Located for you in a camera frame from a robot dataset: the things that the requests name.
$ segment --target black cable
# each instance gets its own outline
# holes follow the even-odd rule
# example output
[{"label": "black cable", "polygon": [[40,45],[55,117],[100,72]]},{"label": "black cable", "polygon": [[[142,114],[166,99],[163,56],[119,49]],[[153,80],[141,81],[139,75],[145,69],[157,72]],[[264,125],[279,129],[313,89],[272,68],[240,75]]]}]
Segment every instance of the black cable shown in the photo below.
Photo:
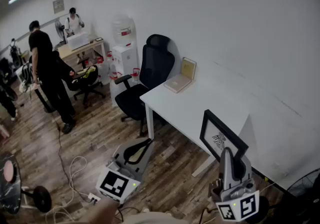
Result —
[{"label": "black cable", "polygon": [[201,224],[201,221],[202,221],[202,217],[203,217],[203,214],[204,214],[204,211],[207,211],[207,213],[211,213],[213,210],[218,210],[218,208],[213,208],[213,209],[211,209],[211,210],[209,210],[207,207],[206,208],[204,208],[203,210],[202,210],[202,213],[201,213],[201,217],[200,217],[200,220],[199,220],[199,224]]},{"label": "black cable", "polygon": [[121,219],[122,219],[122,222],[124,221],[124,217],[123,217],[123,214],[122,214],[122,212],[120,211],[120,209],[118,208],[118,212],[120,213],[120,215],[121,215]]},{"label": "black cable", "polygon": [[[67,177],[68,183],[70,184],[70,180],[69,180],[68,174],[66,173],[66,171],[65,171],[65,166],[64,166],[64,164],[63,164],[64,162],[62,161],[62,157],[61,157],[61,155],[60,155],[60,151],[61,151],[61,149],[62,149],[61,140],[60,140],[60,127],[59,127],[59,125],[58,125],[58,123],[57,123],[56,121],[55,121],[55,124],[56,124],[57,130],[58,130],[58,132],[59,132],[59,137],[58,137],[58,139],[59,139],[60,148],[59,148],[59,151],[58,151],[58,156],[59,156],[60,161],[61,161],[62,170],[63,170],[65,176]],[[76,192],[78,193],[78,195],[81,197],[81,199],[82,199],[83,201],[88,202],[88,203],[92,202],[92,201],[88,201],[88,200],[86,200],[85,198],[83,198],[82,195],[81,195],[75,188],[73,188],[73,189],[74,189],[74,191],[76,191]]]},{"label": "black cable", "polygon": [[124,211],[124,210],[126,210],[126,209],[134,209],[134,210],[137,211],[137,213],[140,212],[137,208],[134,208],[134,207],[126,207],[126,208],[123,208],[122,211]]},{"label": "black cable", "polygon": [[[116,218],[117,220],[119,220],[119,221],[122,221],[121,219],[119,219],[119,218],[118,218],[118,217],[116,217],[116,216],[115,216],[115,218]],[[123,221],[122,221],[122,222],[123,222]]]}]

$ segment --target man in black shirt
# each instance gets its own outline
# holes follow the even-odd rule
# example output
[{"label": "man in black shirt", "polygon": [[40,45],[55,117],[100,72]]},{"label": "man in black shirt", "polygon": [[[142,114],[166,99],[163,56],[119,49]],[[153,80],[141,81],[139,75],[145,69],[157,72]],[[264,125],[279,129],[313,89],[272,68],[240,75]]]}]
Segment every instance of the man in black shirt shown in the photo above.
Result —
[{"label": "man in black shirt", "polygon": [[76,124],[71,117],[75,114],[75,110],[60,75],[56,73],[59,69],[52,52],[52,43],[48,34],[40,31],[38,21],[33,21],[29,25],[29,30],[31,32],[29,46],[32,52],[33,81],[38,84],[37,76],[39,77],[43,92],[51,105],[59,112],[65,124],[62,132],[67,134]]}]

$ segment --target chair armrest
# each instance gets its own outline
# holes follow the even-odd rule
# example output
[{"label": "chair armrest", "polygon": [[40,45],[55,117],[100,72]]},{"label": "chair armrest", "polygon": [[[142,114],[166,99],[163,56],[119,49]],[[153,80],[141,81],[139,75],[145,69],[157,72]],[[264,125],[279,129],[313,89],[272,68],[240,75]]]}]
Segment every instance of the chair armrest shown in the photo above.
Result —
[{"label": "chair armrest", "polygon": [[124,75],[124,76],[122,76],[122,77],[120,77],[120,78],[117,78],[115,81],[114,81],[114,83],[115,84],[119,84],[119,83],[121,83],[121,82],[124,82],[125,84],[125,87],[126,87],[126,89],[129,89],[130,88],[130,85],[129,85],[129,82],[128,82],[128,79],[131,79],[132,78],[132,76],[130,75],[130,74],[127,74],[127,75]]},{"label": "chair armrest", "polygon": [[83,72],[82,74],[77,74],[77,75],[75,75],[75,76],[71,76],[74,80],[75,79],[79,79],[79,78],[81,78],[82,76],[84,76],[84,75],[86,75],[87,73],[86,72]]}]

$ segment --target white cable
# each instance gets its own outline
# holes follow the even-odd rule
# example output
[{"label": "white cable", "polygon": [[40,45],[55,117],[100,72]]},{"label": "white cable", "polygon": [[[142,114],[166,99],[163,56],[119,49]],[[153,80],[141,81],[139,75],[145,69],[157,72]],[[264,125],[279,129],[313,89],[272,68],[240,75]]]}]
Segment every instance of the white cable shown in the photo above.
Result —
[{"label": "white cable", "polygon": [[268,185],[268,186],[266,186],[264,189],[262,189],[262,190],[260,191],[260,193],[262,193],[262,191],[264,191],[264,190],[267,189],[268,187],[273,186],[274,184],[275,184],[275,182],[272,183],[272,184],[270,184],[270,185]]},{"label": "white cable", "polygon": [[214,217],[214,218],[212,218],[212,219],[210,219],[210,220],[208,220],[208,221],[206,221],[206,222],[204,222],[204,223],[202,223],[202,224],[207,224],[208,222],[210,222],[210,221],[212,221],[212,220],[215,220],[216,219],[216,217]]},{"label": "white cable", "polygon": [[[85,166],[84,166],[83,168],[81,168],[80,170],[77,170],[75,173],[72,174],[72,173],[71,173],[72,165],[73,165],[74,161],[75,161],[76,159],[78,159],[78,158],[84,159],[84,160],[86,161],[86,162],[85,162],[86,164],[85,164]],[[71,162],[71,164],[70,164],[70,168],[69,168],[69,172],[70,172],[69,186],[70,186],[70,188],[72,189],[72,198],[71,198],[71,200],[70,200],[66,205],[64,205],[64,206],[62,206],[62,205],[56,205],[56,206],[54,206],[50,211],[48,211],[48,212],[46,213],[46,217],[45,217],[45,222],[46,222],[46,224],[48,224],[47,215],[48,215],[50,212],[53,213],[53,221],[54,221],[54,224],[56,224],[56,217],[55,217],[55,214],[56,214],[56,213],[65,214],[65,215],[67,215],[72,221],[74,221],[74,219],[71,217],[70,213],[65,209],[65,207],[67,207],[67,206],[73,201],[74,196],[75,196],[75,191],[74,191],[74,186],[73,186],[73,185],[74,185],[74,184],[73,184],[74,182],[73,182],[73,180],[72,180],[73,176],[74,176],[75,174],[77,174],[78,172],[84,170],[87,165],[88,165],[87,160],[86,160],[84,157],[82,157],[82,156],[77,156],[77,157],[75,157],[75,158],[72,160],[72,162]],[[56,212],[55,212],[56,209],[62,209],[62,210],[64,210],[66,213],[61,212],[61,211],[56,211]]]}]

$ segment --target black shoe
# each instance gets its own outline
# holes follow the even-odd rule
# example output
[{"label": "black shoe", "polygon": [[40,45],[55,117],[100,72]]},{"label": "black shoe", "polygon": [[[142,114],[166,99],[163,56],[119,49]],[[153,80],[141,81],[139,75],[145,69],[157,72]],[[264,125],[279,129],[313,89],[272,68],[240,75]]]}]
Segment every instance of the black shoe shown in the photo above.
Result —
[{"label": "black shoe", "polygon": [[62,132],[64,134],[68,134],[72,131],[72,129],[75,127],[76,121],[73,121],[72,123],[65,123],[65,126],[62,128]]}]

